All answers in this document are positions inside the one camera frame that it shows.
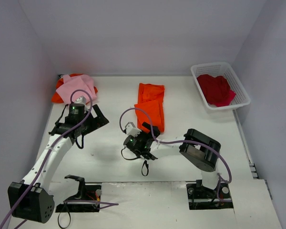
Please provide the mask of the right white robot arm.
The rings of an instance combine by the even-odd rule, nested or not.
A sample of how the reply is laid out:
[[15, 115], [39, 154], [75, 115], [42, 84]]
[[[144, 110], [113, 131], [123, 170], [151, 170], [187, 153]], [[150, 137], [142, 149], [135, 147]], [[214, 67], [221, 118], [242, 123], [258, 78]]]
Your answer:
[[149, 161], [155, 161], [164, 156], [181, 155], [201, 170], [202, 193], [211, 197], [218, 192], [217, 160], [221, 149], [219, 142], [195, 129], [188, 129], [184, 140], [171, 142], [155, 140], [154, 138], [160, 135], [158, 127], [151, 127], [148, 123], [143, 125], [148, 132], [138, 129], [132, 122], [127, 123], [123, 130], [127, 138], [122, 150], [127, 149], [134, 154], [134, 158], [125, 157], [125, 160], [143, 160], [141, 173], [144, 177], [149, 175]]

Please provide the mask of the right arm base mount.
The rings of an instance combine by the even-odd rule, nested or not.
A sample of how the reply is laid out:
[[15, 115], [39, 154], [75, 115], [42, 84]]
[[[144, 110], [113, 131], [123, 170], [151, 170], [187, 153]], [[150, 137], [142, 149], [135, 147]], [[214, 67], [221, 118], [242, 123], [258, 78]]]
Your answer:
[[233, 202], [228, 184], [222, 182], [219, 187], [209, 189], [202, 185], [202, 180], [186, 184], [190, 210], [233, 209]]

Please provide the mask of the white plastic basket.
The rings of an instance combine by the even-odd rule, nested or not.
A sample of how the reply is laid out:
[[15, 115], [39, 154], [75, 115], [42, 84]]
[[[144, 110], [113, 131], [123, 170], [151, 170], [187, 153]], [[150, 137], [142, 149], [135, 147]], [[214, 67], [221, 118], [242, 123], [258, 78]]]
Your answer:
[[[196, 87], [200, 93], [200, 97], [204, 103], [205, 108], [210, 111], [226, 111], [226, 110], [235, 110], [237, 108], [249, 105], [251, 100], [243, 87], [238, 76], [234, 72], [231, 65], [227, 62], [210, 62], [202, 63], [191, 66], [191, 73], [194, 78]], [[203, 94], [203, 91], [198, 83], [197, 77], [203, 74], [208, 74], [212, 77], [223, 76], [230, 85], [231, 90], [235, 93], [235, 97], [229, 105], [216, 107], [211, 105], [206, 101], [206, 98]]]

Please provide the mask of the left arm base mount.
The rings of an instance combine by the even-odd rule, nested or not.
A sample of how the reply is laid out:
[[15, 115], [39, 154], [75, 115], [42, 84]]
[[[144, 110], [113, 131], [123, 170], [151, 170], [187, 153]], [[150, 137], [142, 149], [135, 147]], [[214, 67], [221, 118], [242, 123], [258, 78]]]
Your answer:
[[75, 202], [59, 204], [56, 207], [56, 213], [67, 213], [68, 211], [70, 213], [96, 213], [100, 211], [100, 204], [80, 203], [80, 200], [100, 201], [102, 194], [102, 185], [100, 183], [87, 184], [85, 178], [75, 175], [65, 176], [64, 181], [75, 181], [76, 193], [72, 192], [71, 195], [65, 198], [65, 200], [75, 200]]

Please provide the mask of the red t shirt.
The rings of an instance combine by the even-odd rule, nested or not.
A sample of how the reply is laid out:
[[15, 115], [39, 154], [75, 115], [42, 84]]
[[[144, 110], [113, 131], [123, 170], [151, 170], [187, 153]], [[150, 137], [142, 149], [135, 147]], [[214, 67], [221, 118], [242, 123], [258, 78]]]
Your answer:
[[208, 74], [202, 74], [197, 80], [206, 101], [211, 105], [216, 107], [228, 106], [236, 96], [222, 75], [212, 77]]

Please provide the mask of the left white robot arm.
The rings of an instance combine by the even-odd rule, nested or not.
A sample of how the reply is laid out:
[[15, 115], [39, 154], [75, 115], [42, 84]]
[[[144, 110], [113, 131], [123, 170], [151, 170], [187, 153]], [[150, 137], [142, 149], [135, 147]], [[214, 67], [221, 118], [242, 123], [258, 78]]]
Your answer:
[[84, 198], [84, 178], [67, 175], [57, 190], [50, 187], [52, 178], [66, 153], [77, 138], [85, 136], [109, 123], [98, 105], [87, 109], [83, 104], [72, 103], [64, 123], [56, 123], [50, 138], [35, 165], [20, 181], [8, 188], [11, 214], [15, 218], [46, 223], [56, 206], [68, 197]]

